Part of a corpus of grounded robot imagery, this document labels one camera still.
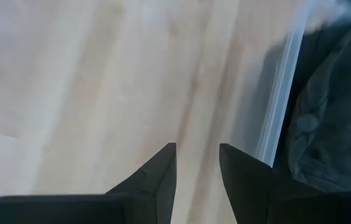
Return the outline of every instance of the wood grain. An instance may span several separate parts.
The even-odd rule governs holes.
[[[0,0],[0,195],[102,193],[176,142],[172,222],[235,223],[218,144],[254,152],[296,1]]]

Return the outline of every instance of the wooden floor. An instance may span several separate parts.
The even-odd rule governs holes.
[[[251,150],[297,1],[0,0],[0,195],[102,193],[176,142],[172,222],[235,223],[218,144]]]

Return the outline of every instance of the gray fabric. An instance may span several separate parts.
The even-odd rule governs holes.
[[[298,94],[285,148],[292,178],[326,192],[351,190],[351,28]]]

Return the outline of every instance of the light wood surface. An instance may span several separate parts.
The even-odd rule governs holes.
[[[235,223],[218,144],[246,150],[296,2],[1,0],[0,195],[102,193],[176,142],[172,222]]]

